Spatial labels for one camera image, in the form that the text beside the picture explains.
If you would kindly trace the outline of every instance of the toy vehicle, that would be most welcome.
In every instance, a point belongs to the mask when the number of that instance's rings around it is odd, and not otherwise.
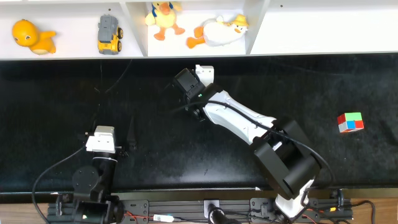
[[[123,30],[119,27],[118,19],[103,15],[98,24],[98,50],[101,54],[116,55],[122,50]]]

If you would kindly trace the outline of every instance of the blue cube sticker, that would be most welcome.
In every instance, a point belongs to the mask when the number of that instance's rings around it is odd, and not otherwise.
[[[355,129],[355,121],[347,121],[348,129]]]

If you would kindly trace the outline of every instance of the black table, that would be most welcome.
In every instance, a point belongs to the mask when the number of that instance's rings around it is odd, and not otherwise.
[[[269,189],[246,143],[227,129],[184,112],[158,113],[178,106],[163,89],[196,63],[213,65],[215,82],[250,109],[295,118],[333,168],[336,187],[398,185],[397,54],[137,59],[104,94],[128,63],[0,63],[0,192],[30,191],[45,168],[81,146],[78,136],[94,117],[97,125],[114,126],[122,142],[132,115],[139,148],[119,160],[115,192]],[[361,112],[365,129],[340,134],[337,116],[347,112]],[[55,168],[37,191],[71,190],[72,174],[91,164],[91,157],[81,152]],[[317,183],[328,178],[321,172]]]

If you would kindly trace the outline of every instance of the rubik's cube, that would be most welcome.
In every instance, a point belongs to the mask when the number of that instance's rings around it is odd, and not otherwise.
[[[337,118],[340,133],[347,133],[363,129],[361,113],[345,113]]]

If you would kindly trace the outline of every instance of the wooden floor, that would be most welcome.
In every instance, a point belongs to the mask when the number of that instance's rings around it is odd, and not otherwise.
[[[365,199],[353,199],[352,203],[358,203]],[[398,198],[372,198],[369,199],[376,206],[377,224],[398,223]],[[46,215],[47,204],[39,204],[40,209]],[[354,220],[351,224],[371,224],[371,206],[364,204],[354,207]],[[37,223],[44,221],[40,218],[32,204],[1,204],[0,205],[0,224],[15,223]]]

